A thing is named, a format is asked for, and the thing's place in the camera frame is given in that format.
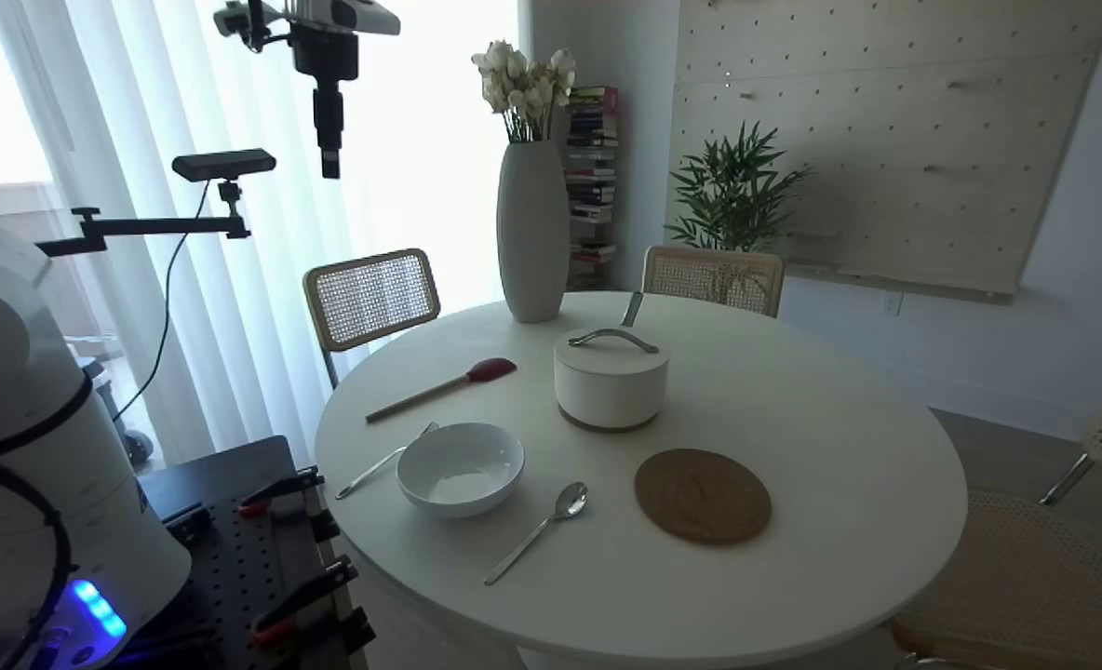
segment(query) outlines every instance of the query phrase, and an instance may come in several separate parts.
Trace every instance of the chair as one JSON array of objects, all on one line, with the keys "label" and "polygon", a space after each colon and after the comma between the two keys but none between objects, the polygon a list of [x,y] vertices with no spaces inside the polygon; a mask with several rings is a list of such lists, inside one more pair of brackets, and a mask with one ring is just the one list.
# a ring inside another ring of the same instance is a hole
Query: chair
[{"label": "chair", "polygon": [[1102,414],[1083,456],[1083,466],[1071,466],[1038,508],[971,494],[955,556],[888,623],[912,665],[1102,665],[1102,556],[1045,512],[1102,466]]},{"label": "chair", "polygon": [[303,277],[332,386],[336,355],[439,318],[439,291],[424,249],[392,249],[321,266]]},{"label": "chair", "polygon": [[639,286],[778,318],[787,266],[774,252],[651,245]]}]

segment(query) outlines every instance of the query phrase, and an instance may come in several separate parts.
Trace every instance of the sheer curtain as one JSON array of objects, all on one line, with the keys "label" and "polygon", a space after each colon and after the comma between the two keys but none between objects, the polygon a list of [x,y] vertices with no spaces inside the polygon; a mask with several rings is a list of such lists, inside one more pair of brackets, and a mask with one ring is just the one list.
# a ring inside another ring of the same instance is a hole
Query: sheer curtain
[{"label": "sheer curtain", "polygon": [[79,258],[134,375],[155,358],[162,291],[171,338],[144,414],[166,461],[285,436],[309,461],[326,381],[303,273],[336,258],[424,245],[446,309],[499,297],[490,210],[504,127],[478,95],[469,53],[518,40],[518,0],[392,0],[403,38],[362,38],[341,81],[341,180],[321,180],[311,79],[285,44],[249,53],[212,28],[212,3],[0,0],[0,38],[27,91],[68,206],[99,218],[188,218],[202,188],[183,154],[269,151],[278,169],[240,180],[247,242],[111,240]]}]

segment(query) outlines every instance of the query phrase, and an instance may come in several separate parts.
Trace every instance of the cork coaster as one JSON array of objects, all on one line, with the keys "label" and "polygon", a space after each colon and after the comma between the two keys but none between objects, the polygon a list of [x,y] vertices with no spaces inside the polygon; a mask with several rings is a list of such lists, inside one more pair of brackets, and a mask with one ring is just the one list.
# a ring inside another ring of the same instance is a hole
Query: cork coaster
[{"label": "cork coaster", "polygon": [[710,451],[651,456],[631,476],[631,493],[664,531],[693,545],[746,545],[770,520],[764,481]]}]

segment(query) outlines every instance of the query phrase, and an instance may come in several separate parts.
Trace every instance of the white vase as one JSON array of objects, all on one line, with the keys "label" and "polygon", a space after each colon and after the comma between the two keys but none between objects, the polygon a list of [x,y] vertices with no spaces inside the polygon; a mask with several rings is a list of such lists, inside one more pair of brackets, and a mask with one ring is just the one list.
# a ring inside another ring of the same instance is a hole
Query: white vase
[{"label": "white vase", "polygon": [[515,321],[553,321],[569,277],[569,206],[558,146],[507,146],[494,218],[499,277]]}]

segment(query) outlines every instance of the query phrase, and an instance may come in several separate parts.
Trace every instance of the white wall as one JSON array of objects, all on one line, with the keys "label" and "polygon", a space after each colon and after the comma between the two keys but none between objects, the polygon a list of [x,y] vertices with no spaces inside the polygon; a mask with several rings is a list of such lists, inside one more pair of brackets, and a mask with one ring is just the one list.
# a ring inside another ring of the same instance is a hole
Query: white wall
[{"label": "white wall", "polygon": [[[620,285],[664,240],[676,0],[535,0],[535,44],[625,95]],[[1102,402],[1102,65],[1011,307],[788,277],[782,321],[888,374],[928,407],[1076,438]]]}]

